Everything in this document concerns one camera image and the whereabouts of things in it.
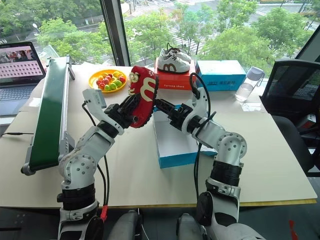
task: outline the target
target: glass window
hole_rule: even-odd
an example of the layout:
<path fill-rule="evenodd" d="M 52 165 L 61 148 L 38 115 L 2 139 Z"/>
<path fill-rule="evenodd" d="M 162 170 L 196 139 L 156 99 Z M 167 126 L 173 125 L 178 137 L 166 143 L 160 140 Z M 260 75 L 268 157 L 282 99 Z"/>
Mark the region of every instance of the glass window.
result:
<path fill-rule="evenodd" d="M 267 75 L 295 58 L 319 25 L 319 0 L 127 0 L 121 4 L 132 65 L 154 65 L 167 43 L 195 60 L 238 60 Z"/>
<path fill-rule="evenodd" d="M 41 61 L 114 65 L 99 0 L 0 0 L 0 44 L 31 41 Z"/>

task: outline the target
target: red shoe box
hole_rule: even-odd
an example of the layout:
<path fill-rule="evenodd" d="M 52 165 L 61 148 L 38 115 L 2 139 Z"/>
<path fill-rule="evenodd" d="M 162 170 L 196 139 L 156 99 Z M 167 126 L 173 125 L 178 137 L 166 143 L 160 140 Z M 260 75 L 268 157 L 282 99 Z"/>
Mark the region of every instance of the red shoe box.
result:
<path fill-rule="evenodd" d="M 154 73 L 159 79 L 160 89 L 177 89 L 177 90 L 191 90 L 189 77 L 191 73 L 196 72 L 195 61 L 191 60 L 190 70 L 186 73 L 170 73 L 159 71 L 158 57 L 155 60 Z M 192 77 L 192 82 L 196 80 L 196 76 Z"/>

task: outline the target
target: laptop keyboard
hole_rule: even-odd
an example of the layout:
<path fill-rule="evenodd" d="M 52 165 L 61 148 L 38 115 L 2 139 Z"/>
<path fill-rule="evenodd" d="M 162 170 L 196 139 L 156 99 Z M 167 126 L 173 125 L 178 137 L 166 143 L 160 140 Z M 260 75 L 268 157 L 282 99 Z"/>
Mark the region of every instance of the laptop keyboard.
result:
<path fill-rule="evenodd" d="M 0 101 L 28 99 L 35 86 L 0 88 Z"/>

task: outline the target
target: water bottle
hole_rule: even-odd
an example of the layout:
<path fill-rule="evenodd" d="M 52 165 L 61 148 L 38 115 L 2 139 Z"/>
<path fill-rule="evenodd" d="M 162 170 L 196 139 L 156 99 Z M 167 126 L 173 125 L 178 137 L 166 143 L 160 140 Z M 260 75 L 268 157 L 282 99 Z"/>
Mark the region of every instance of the water bottle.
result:
<path fill-rule="evenodd" d="M 255 86 L 264 79 L 264 76 L 265 72 L 263 70 L 252 66 L 246 73 L 244 82 L 236 91 L 235 98 L 241 103 L 247 100 Z"/>

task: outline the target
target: floor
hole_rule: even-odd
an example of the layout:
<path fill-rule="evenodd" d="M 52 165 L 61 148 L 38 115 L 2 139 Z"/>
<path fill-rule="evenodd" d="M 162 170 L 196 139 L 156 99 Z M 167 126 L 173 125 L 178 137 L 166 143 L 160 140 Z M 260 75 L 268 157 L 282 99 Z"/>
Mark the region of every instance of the floor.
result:
<path fill-rule="evenodd" d="M 309 178 L 320 195 L 320 178 Z M 127 209 L 110 209 L 104 227 L 107 239 L 116 220 Z M 176 221 L 182 213 L 195 214 L 194 208 L 148 208 L 141 210 L 144 228 L 150 240 L 175 240 Z M 318 240 L 320 235 L 320 203 L 260 208 L 241 208 L 239 222 L 254 228 L 267 240 L 291 240 L 289 220 L 299 240 Z M 0 208 L 0 240 L 57 239 L 59 211 L 57 209 Z"/>

